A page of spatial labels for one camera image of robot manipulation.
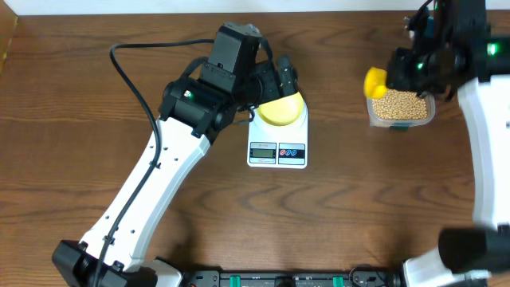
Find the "yellow plastic scoop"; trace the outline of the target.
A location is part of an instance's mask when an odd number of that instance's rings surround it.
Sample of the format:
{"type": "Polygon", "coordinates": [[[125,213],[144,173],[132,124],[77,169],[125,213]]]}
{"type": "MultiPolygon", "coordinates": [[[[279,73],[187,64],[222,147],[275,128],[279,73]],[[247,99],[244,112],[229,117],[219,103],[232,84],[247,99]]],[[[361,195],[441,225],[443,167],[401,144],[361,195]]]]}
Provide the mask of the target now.
{"type": "Polygon", "coordinates": [[[386,70],[371,67],[365,76],[363,84],[364,96],[372,100],[383,98],[388,91],[386,77],[386,70]]]}

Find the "yellow plastic bowl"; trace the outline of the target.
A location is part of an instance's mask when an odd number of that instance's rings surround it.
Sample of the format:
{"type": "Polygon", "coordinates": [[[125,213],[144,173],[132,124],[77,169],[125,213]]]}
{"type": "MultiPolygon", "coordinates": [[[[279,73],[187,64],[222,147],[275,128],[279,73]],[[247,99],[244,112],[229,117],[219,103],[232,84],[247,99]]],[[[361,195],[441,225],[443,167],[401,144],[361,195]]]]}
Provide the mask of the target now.
{"type": "Polygon", "coordinates": [[[297,92],[257,108],[259,117],[272,126],[286,126],[295,122],[304,110],[304,98],[297,92]]]}

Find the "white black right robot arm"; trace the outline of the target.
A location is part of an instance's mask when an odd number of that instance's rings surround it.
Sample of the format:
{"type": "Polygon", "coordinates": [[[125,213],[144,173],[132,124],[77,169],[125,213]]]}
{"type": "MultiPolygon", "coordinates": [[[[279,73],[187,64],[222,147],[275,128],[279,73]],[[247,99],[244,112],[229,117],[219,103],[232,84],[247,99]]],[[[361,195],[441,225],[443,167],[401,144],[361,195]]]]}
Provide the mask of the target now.
{"type": "Polygon", "coordinates": [[[484,286],[509,269],[509,39],[482,1],[428,1],[406,19],[386,86],[457,99],[472,152],[473,225],[441,231],[435,249],[402,265],[404,286],[484,286]]]}

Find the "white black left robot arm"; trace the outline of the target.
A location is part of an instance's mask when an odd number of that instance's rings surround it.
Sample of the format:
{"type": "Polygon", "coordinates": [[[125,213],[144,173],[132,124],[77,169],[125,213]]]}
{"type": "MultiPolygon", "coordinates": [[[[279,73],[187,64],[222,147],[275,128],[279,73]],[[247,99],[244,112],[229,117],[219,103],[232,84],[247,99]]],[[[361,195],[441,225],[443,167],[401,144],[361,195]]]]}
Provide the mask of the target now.
{"type": "Polygon", "coordinates": [[[159,117],[143,154],[112,204],[79,241],[61,241],[52,262],[69,286],[180,286],[182,273],[163,259],[146,259],[165,210],[195,164],[237,111],[297,92],[297,75],[281,56],[254,63],[232,93],[221,79],[235,74],[195,58],[164,90],[159,117]]]}

